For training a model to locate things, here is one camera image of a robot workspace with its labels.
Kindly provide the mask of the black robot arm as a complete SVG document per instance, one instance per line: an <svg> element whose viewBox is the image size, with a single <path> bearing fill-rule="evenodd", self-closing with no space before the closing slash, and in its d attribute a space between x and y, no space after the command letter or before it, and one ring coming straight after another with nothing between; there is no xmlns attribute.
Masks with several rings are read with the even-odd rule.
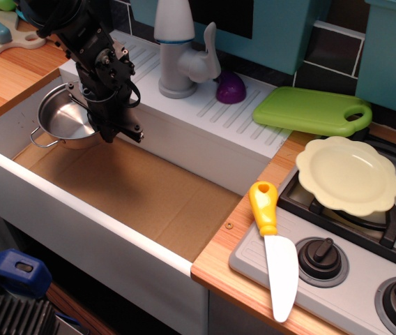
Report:
<svg viewBox="0 0 396 335"><path fill-rule="evenodd" d="M143 128L132 109L140 95L132 82L135 66L128 51L109 34L90 1L17 1L26 21L41 38L56 36L56 44L75 62L78 84L68 84L72 100L86 108L93 129L112 142L122 133L141 142Z"/></svg>

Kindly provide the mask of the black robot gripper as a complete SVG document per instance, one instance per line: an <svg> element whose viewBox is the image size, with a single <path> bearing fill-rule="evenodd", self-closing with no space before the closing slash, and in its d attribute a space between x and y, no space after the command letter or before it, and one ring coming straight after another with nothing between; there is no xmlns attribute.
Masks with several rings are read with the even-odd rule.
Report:
<svg viewBox="0 0 396 335"><path fill-rule="evenodd" d="M92 125L106 143L122 133L140 143L144 132L132 111L132 94L140 93L132 83L134 65L104 29L69 29L63 34L66 54L75 61Z"/></svg>

